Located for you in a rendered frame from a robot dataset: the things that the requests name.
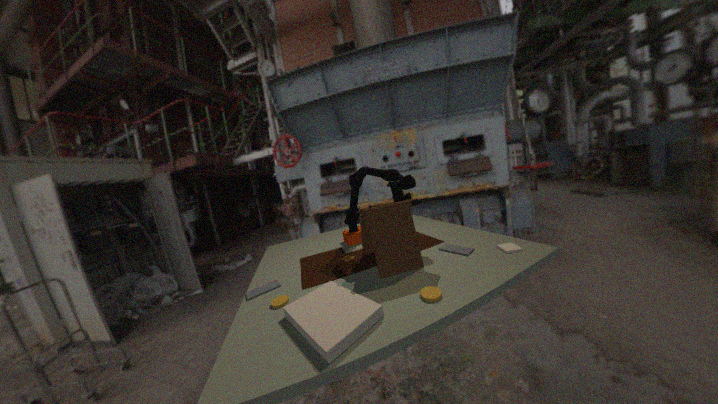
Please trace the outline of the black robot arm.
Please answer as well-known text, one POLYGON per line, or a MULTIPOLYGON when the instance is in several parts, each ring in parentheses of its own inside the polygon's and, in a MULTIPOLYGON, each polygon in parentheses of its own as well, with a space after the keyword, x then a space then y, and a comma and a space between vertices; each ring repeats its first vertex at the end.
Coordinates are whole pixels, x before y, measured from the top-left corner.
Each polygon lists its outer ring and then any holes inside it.
MULTIPOLYGON (((361 167, 357 172, 355 172, 353 175, 349 177, 349 184, 351 186, 351 198, 350 198, 350 208, 347 211, 346 219, 344 221, 345 225, 349 226, 349 232, 357 232, 359 229, 357 228, 356 221, 358 221, 358 218, 360 217, 359 211, 357 209, 358 205, 358 196, 359 196, 359 188, 362 185, 363 178, 367 175, 377 176, 381 177, 382 179, 389 181, 387 184, 387 187, 391 187, 392 194, 396 192, 400 192, 410 188, 413 188, 416 186, 415 179, 411 176, 411 174, 408 174, 406 176, 403 176, 398 172, 397 169, 377 169, 377 168, 370 168, 370 167, 361 167), (399 180, 399 182, 397 182, 399 180), (394 181, 394 182, 390 182, 394 181)), ((397 194, 394 195, 394 201, 404 201, 411 199, 410 193, 406 193, 406 195, 400 193, 401 195, 397 196, 397 194)))

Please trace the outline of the yellow flat disc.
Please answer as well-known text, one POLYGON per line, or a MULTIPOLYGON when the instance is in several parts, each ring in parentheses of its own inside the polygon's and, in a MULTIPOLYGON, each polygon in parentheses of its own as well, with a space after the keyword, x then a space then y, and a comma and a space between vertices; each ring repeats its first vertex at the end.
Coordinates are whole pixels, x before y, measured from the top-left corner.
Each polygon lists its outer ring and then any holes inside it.
POLYGON ((280 309, 281 307, 287 305, 288 302, 289 302, 289 297, 288 297, 288 296, 286 296, 286 295, 282 295, 282 296, 281 296, 281 295, 280 295, 280 296, 277 296, 275 299, 273 299, 273 300, 271 301, 270 305, 271 305, 272 308, 279 308, 279 309, 280 309))
POLYGON ((423 301, 428 301, 428 302, 436 302, 442 298, 442 292, 441 292, 440 288, 432 287, 432 286, 422 288, 420 291, 420 295, 421 295, 421 298, 423 299, 423 301))

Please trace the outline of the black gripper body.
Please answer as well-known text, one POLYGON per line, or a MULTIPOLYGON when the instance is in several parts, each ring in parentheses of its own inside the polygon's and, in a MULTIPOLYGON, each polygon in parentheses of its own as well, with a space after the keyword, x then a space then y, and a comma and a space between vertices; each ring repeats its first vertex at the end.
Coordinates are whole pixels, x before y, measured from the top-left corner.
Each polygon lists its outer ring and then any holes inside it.
MULTIPOLYGON (((402 193, 402 194, 405 195, 405 193, 404 193, 403 191, 396 192, 396 193, 393 193, 393 196, 392 196, 393 199, 394 199, 394 195, 395 195, 395 194, 397 194, 397 196, 399 196, 399 195, 401 195, 400 193, 402 193)), ((415 200, 412 200, 411 206, 418 205, 418 204, 419 204, 419 201, 418 201, 417 199, 415 199, 415 200)))

